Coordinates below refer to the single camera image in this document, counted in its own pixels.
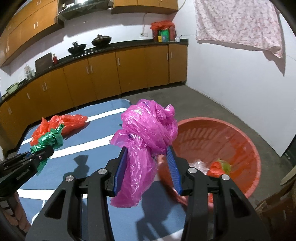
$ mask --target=blue gripper pad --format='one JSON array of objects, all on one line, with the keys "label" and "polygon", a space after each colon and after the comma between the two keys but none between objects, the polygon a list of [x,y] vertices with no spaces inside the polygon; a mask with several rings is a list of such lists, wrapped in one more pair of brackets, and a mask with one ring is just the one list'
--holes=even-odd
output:
[{"label": "blue gripper pad", "polygon": [[183,188],[181,186],[181,175],[179,173],[179,170],[177,168],[177,164],[174,158],[174,155],[172,153],[172,150],[170,147],[167,148],[167,162],[168,162],[168,167],[170,169],[170,175],[172,177],[172,181],[174,184],[174,189],[178,192],[179,195],[181,195]]},{"label": "blue gripper pad", "polygon": [[127,165],[127,155],[128,155],[128,149],[125,148],[124,153],[121,157],[118,169],[116,171],[116,174],[114,176],[114,188],[113,191],[115,195],[120,191],[124,173],[126,171],[126,165]]}]

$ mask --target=red bottle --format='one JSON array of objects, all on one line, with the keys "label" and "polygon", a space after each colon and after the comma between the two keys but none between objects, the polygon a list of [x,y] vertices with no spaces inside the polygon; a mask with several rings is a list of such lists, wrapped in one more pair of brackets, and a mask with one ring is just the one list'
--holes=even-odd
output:
[{"label": "red bottle", "polygon": [[59,62],[58,62],[58,60],[57,60],[57,57],[55,56],[55,53],[53,54],[54,55],[54,57],[53,57],[53,62],[54,62],[54,65],[56,65],[56,64],[58,64]]}]

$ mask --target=black countertop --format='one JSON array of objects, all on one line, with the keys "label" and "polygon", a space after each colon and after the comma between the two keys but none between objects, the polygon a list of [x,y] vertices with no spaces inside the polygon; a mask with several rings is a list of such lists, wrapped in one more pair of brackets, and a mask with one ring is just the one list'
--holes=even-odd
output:
[{"label": "black countertop", "polygon": [[122,49],[122,48],[140,47],[140,46],[155,46],[155,45],[158,46],[158,45],[168,45],[168,44],[188,45],[188,39],[181,39],[180,43],[175,43],[175,42],[158,43],[158,42],[154,42],[152,39],[124,41],[124,42],[117,42],[117,43],[108,44],[108,46],[106,48],[97,48],[97,47],[89,48],[89,49],[84,50],[84,53],[82,53],[80,55],[68,55],[64,58],[59,59],[58,60],[59,63],[57,65],[54,65],[53,67],[48,68],[48,69],[42,71],[41,73],[38,73],[37,75],[35,75],[32,79],[30,79],[28,81],[24,81],[22,84],[20,84],[18,86],[18,88],[14,92],[12,92],[3,101],[1,101],[0,106],[2,105],[2,103],[4,101],[6,101],[10,97],[14,96],[18,91],[20,91],[22,88],[24,88],[30,82],[34,81],[35,79],[39,78],[40,76],[42,76],[54,69],[63,67],[64,65],[66,65],[68,63],[77,61],[82,58],[87,58],[92,55],[96,55],[96,54],[100,54],[100,53],[104,53],[104,52],[110,52],[110,51],[114,51],[114,50]]}]

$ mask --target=concrete floor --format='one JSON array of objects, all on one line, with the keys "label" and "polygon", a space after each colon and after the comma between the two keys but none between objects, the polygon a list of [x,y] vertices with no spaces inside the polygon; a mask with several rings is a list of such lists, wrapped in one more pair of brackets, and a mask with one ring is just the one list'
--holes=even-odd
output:
[{"label": "concrete floor", "polygon": [[155,100],[164,107],[172,104],[178,121],[197,116],[212,117],[227,121],[246,133],[258,149],[262,166],[259,185],[249,198],[254,207],[279,191],[281,179],[292,169],[291,163],[285,156],[279,157],[270,145],[243,121],[216,102],[185,85],[136,93],[124,96],[124,99],[130,100],[132,104],[136,104],[140,99]]}]

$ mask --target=green container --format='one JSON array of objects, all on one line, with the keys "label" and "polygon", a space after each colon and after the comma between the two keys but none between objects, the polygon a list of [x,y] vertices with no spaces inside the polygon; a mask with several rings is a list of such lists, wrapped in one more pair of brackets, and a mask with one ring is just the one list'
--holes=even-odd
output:
[{"label": "green container", "polygon": [[170,32],[168,29],[161,31],[161,39],[163,42],[169,42],[170,41]]}]

